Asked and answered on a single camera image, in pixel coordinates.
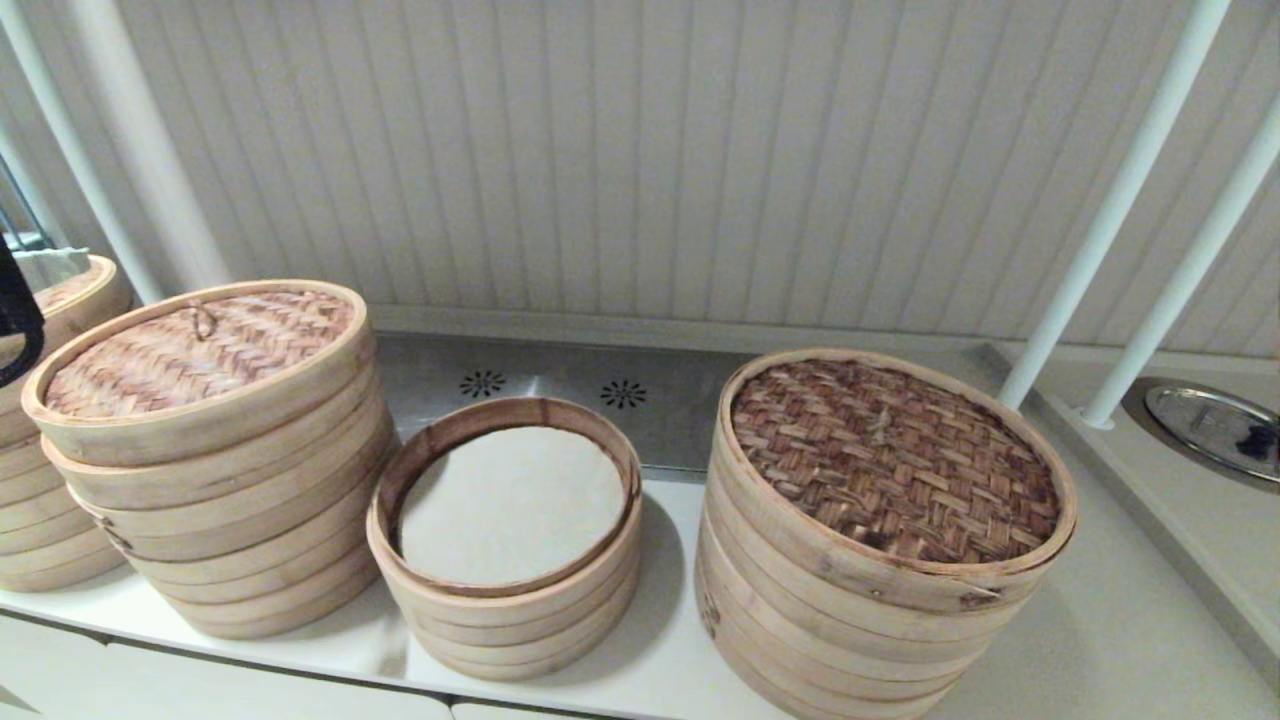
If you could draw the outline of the small woven bamboo steamer lid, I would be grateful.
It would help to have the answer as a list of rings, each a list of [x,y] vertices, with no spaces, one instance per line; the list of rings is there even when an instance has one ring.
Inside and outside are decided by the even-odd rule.
[[[183,293],[63,345],[28,375],[26,415],[65,457],[169,462],[302,418],[372,365],[364,299],[328,282]]]

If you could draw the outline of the thick white post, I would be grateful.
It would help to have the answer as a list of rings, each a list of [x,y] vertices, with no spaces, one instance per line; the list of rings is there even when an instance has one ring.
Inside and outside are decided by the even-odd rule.
[[[69,0],[122,155],[184,291],[234,277],[189,181],[118,0]]]

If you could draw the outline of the white metal pole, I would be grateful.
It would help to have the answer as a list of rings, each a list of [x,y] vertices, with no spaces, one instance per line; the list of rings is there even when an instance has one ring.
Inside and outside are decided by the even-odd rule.
[[[1194,0],[1187,23],[1157,83],[1125,156],[1075,258],[997,400],[1015,413],[1027,396],[1097,275],[1143,188],[1213,45],[1231,0]]]
[[[6,35],[15,59],[33,91],[35,99],[67,159],[84,200],[105,233],[111,250],[125,270],[136,293],[143,304],[165,299],[161,284],[143,260],[128,228],[109,197],[105,183],[99,177],[92,159],[74,127],[70,113],[58,91],[49,67],[32,35],[19,0],[0,0],[0,27]]]
[[[0,120],[0,174],[10,186],[41,243],[49,249],[69,249],[70,241],[67,233],[52,214],[50,204],[26,167],[24,158],[3,120]]]
[[[1240,163],[1206,214],[1185,255],[1128,341],[1120,359],[1079,411],[1085,425],[1110,430],[1115,409],[1184,313],[1222,247],[1244,217],[1271,167],[1280,158],[1280,94],[1270,106]]]

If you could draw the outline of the steel panel with flower holes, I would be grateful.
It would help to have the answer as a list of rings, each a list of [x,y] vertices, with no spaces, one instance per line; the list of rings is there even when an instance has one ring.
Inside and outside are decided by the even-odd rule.
[[[721,391],[744,354],[381,334],[378,366],[403,439],[494,398],[562,398],[600,414],[646,479],[704,482]]]

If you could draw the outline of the large bamboo steamer stack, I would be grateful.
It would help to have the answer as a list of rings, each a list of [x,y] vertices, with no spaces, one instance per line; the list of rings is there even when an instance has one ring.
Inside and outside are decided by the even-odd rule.
[[[728,665],[803,720],[916,720],[1039,588],[1048,560],[918,571],[842,546],[741,480],[707,480],[701,623]]]

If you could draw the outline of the large dark woven steamer lid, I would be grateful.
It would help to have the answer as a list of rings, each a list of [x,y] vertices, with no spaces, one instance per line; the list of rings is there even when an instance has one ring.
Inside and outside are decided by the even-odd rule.
[[[918,612],[1030,597],[1070,544],[1075,483],[1014,410],[883,354],[754,357],[719,398],[705,512],[776,569]]]

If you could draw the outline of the small bamboo steamer stack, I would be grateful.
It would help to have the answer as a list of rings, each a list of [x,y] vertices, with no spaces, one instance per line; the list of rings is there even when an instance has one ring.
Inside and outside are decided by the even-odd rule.
[[[611,533],[568,566],[509,585],[454,585],[411,570],[399,553],[399,520],[413,483],[460,445],[520,427],[586,436],[612,457],[626,501]],[[639,583],[643,510],[636,451],[612,421],[561,398],[499,398],[447,414],[404,443],[376,484],[366,534],[411,637],[457,673],[513,682],[576,662],[614,629]]]

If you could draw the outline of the round metal plate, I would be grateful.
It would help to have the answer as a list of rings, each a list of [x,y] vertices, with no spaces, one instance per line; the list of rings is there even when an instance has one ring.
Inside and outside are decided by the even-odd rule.
[[[1280,415],[1252,401],[1189,386],[1160,384],[1147,413],[1180,446],[1217,465],[1280,484]]]

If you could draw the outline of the white round steamer liner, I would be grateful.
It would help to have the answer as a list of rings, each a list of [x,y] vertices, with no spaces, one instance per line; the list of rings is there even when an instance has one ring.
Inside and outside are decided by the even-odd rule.
[[[548,427],[495,430],[443,454],[407,493],[399,555],[454,585],[509,585],[568,566],[622,518],[612,457]]]

